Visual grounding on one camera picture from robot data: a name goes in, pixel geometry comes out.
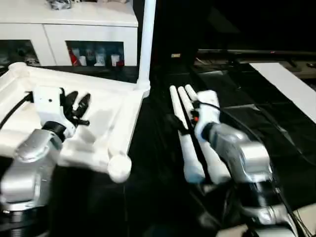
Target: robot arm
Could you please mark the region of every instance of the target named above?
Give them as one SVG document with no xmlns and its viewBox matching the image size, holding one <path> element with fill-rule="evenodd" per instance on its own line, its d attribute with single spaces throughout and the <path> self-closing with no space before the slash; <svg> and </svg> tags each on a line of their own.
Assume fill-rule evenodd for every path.
<svg viewBox="0 0 316 237">
<path fill-rule="evenodd" d="M 297 236 L 293 220 L 273 184 L 270 157 L 265 146 L 219 122 L 220 111 L 215 108 L 219 105 L 214 91 L 198 93 L 197 100 L 200 106 L 193 111 L 198 117 L 195 118 L 195 135 L 200 141 L 208 141 L 227 165 L 239 195 L 240 211 L 249 229 L 260 237 Z"/>
<path fill-rule="evenodd" d="M 13 163 L 0 183 L 0 202 L 12 217 L 11 223 L 25 221 L 30 211 L 47 205 L 64 140 L 75 134 L 78 125 L 89 125 L 80 118 L 88 109 L 90 94 L 74 110 L 76 91 L 65 96 L 62 88 L 39 86 L 31 93 L 42 129 L 35 129 L 15 150 Z"/>
</svg>

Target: vertical white pole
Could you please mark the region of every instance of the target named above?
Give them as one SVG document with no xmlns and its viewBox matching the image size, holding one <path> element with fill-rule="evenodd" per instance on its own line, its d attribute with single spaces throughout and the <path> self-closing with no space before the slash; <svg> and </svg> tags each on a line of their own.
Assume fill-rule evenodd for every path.
<svg viewBox="0 0 316 237">
<path fill-rule="evenodd" d="M 156 0 L 145 0 L 139 78 L 137 81 L 137 89 L 146 91 L 144 97 L 147 97 L 150 92 L 149 71 L 152 56 L 155 12 Z"/>
</svg>

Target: black surface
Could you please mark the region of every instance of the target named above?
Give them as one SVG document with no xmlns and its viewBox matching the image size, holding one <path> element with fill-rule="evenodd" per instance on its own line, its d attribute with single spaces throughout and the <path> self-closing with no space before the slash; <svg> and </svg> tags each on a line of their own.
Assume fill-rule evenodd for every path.
<svg viewBox="0 0 316 237">
<path fill-rule="evenodd" d="M 55 169 L 52 236 L 213 236 L 242 222 L 231 183 L 204 193 L 203 185 L 184 181 L 178 134 L 166 120 L 173 113 L 171 84 L 213 89 L 221 107 L 255 104 L 229 110 L 264 141 L 291 207 L 315 202 L 316 169 L 309 162 L 316 162 L 316 128 L 309 118 L 249 67 L 225 75 L 177 71 L 152 74 L 129 150 L 133 165 L 127 182 L 115 184 L 107 174 L 79 168 Z M 224 116 L 221 121 L 238 128 Z M 205 168 L 198 147 L 197 155 Z M 10 161 L 2 162 L 4 172 Z"/>
</svg>

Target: black cable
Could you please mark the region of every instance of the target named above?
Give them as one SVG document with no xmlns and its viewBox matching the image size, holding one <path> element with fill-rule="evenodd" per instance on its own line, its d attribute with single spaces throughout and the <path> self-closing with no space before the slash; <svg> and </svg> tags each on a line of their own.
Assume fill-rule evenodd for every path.
<svg viewBox="0 0 316 237">
<path fill-rule="evenodd" d="M 210 107 L 213 107 L 215 109 L 217 109 L 218 111 L 224 113 L 225 115 L 227 115 L 229 118 L 231 118 L 233 121 L 237 122 L 239 125 L 241 125 L 244 129 L 247 130 L 247 132 L 249 134 L 251 134 L 253 137 L 255 137 L 260 143 L 263 144 L 262 140 L 260 139 L 260 137 L 255 134 L 246 124 L 244 124 L 243 122 L 241 122 L 239 119 L 237 119 L 235 116 L 233 116 L 232 114 L 230 114 L 229 112 L 221 109 L 220 107 L 218 106 L 215 106 L 215 105 L 212 105 L 212 104 L 209 104 L 209 103 L 205 103 L 205 102 L 200 102 L 200 101 L 196 101 L 195 103 L 200 103 L 202 105 L 208 105 Z M 304 237 L 305 234 L 304 234 L 304 231 L 303 229 L 301 228 L 300 224 L 299 224 L 299 220 L 298 220 L 298 217 L 296 215 L 294 215 L 290 205 L 288 204 L 288 202 L 286 201 L 282 191 L 276 186 L 275 184 L 275 180 L 272 181 L 272 185 L 274 186 L 274 189 L 277 191 L 277 194 L 278 194 L 278 197 L 280 199 L 280 201 L 284 204 L 288 214 L 290 215 L 291 219 L 293 220 L 294 222 L 294 225 L 296 227 L 296 230 L 297 230 L 297 233 L 299 236 L 302 236 Z"/>
<path fill-rule="evenodd" d="M 32 101 L 33 100 L 33 94 L 29 92 L 26 96 L 23 97 L 22 100 L 20 100 L 10 111 L 7 113 L 7 115 L 3 118 L 3 120 L 0 122 L 0 130 L 3 128 L 4 124 L 8 121 L 8 119 L 11 117 L 11 115 L 26 101 Z"/>
</svg>

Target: white pvc pipe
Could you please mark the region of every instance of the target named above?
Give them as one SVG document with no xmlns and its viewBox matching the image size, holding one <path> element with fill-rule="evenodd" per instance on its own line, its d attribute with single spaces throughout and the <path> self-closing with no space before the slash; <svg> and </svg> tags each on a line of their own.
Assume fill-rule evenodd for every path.
<svg viewBox="0 0 316 237">
<path fill-rule="evenodd" d="M 137 88 L 147 91 L 145 97 L 149 95 L 150 91 L 149 72 L 152 56 L 155 12 L 156 0 L 145 0 L 139 78 L 137 81 Z"/>
<path fill-rule="evenodd" d="M 190 97 L 191 100 L 195 101 L 198 99 L 198 95 L 196 94 L 196 92 L 193 90 L 192 86 L 187 84 L 185 86 L 185 89 Z"/>
<path fill-rule="evenodd" d="M 182 121 L 184 127 L 188 128 L 177 89 L 173 85 L 170 87 L 170 95 L 174 114 Z M 179 139 L 184 160 L 184 176 L 188 183 L 200 183 L 205 179 L 205 174 L 202 164 L 197 158 L 192 138 L 189 134 L 182 135 L 179 132 Z"/>
<path fill-rule="evenodd" d="M 178 92 L 184 108 L 187 112 L 189 119 L 192 119 L 191 111 L 194 109 L 193 105 L 185 91 L 185 89 L 181 86 L 178 88 Z M 202 153 L 205 157 L 207 163 L 207 171 L 208 174 L 214 184 L 224 183 L 230 180 L 231 176 L 226 167 L 226 165 L 221 161 L 218 154 L 211 148 L 211 145 L 208 142 L 199 141 L 199 146 L 201 147 Z"/>
</svg>

